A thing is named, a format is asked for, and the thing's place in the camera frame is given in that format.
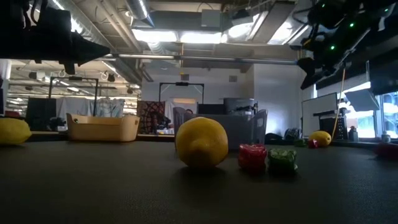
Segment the dark table surface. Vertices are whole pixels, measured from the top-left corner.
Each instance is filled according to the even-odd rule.
[[[0,149],[2,223],[398,223],[398,163],[296,148],[298,175],[208,174],[174,144],[32,142]]]

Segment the gray container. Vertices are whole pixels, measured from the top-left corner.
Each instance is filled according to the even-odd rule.
[[[183,108],[173,108],[174,133],[180,126],[196,117],[210,118],[219,122],[228,136],[230,150],[237,151],[240,144],[264,144],[267,126],[267,110],[260,110],[255,116],[190,114]]]

